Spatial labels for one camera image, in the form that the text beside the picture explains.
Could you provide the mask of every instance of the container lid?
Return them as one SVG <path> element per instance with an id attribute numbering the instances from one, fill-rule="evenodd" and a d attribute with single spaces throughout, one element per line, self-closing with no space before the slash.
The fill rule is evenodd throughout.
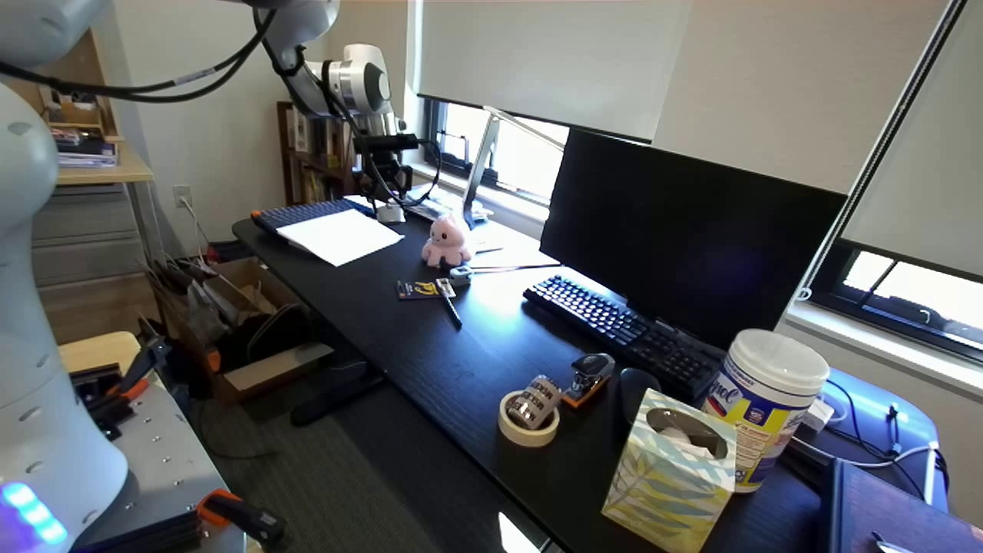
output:
<path id="1" fill-rule="evenodd" d="M 755 381 L 786 393 L 817 393 L 830 374 L 817 351 L 765 329 L 738 330 L 730 357 Z"/>

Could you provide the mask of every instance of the light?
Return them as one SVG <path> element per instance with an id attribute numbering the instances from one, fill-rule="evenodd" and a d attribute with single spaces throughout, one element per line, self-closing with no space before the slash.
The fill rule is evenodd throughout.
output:
<path id="1" fill-rule="evenodd" d="M 54 509 L 35 500 L 31 505 L 21 505 L 21 520 L 36 529 L 54 520 Z"/>
<path id="2" fill-rule="evenodd" d="M 35 543 L 42 540 L 48 546 L 67 540 L 66 525 L 54 515 L 54 509 L 26 482 L 0 484 L 0 496 L 4 496 L 0 505 L 9 505 L 16 514 L 12 520 L 0 522 L 4 532 L 21 529 L 21 532 L 35 535 Z"/>
<path id="3" fill-rule="evenodd" d="M 42 537 L 42 543 L 61 543 L 67 537 L 58 520 L 50 520 L 48 525 L 40 525 L 36 535 Z"/>
<path id="4" fill-rule="evenodd" d="M 9 484 L 4 484 L 4 500 L 6 500 L 9 505 L 21 509 L 21 505 L 35 504 L 36 493 L 35 493 L 28 484 L 21 484 L 21 482 L 9 482 Z"/>

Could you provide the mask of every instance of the shelf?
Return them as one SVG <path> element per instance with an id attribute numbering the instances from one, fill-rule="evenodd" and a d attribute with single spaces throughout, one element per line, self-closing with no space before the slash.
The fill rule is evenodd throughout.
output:
<path id="1" fill-rule="evenodd" d="M 119 165 L 104 168 L 58 168 L 58 187 L 96 187 L 96 185 L 144 185 L 154 179 L 152 165 L 125 141 L 116 141 Z"/>

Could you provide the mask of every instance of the stuffed toy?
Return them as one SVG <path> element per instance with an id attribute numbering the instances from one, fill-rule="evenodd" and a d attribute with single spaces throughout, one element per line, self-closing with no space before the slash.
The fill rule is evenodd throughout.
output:
<path id="1" fill-rule="evenodd" d="M 470 257 L 467 223 L 461 219 L 449 219 L 449 216 L 438 219 L 431 223 L 431 239 L 423 242 L 420 257 L 426 262 L 426 266 L 465 263 Z"/>

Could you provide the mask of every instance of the window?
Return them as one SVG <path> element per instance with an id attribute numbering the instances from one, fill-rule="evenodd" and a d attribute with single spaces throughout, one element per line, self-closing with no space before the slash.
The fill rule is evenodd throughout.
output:
<path id="1" fill-rule="evenodd" d="M 449 176 L 467 179 L 484 144 L 490 114 L 433 99 L 426 99 L 423 114 L 423 136 L 431 141 L 426 161 Z M 490 168 L 484 173 L 484 185 L 546 204 L 563 158 L 560 144 L 566 144 L 570 130 L 525 116 L 516 119 L 534 131 L 503 119 Z"/>
<path id="2" fill-rule="evenodd" d="M 983 360 L 983 281 L 859 242 L 836 242 L 816 300 Z"/>

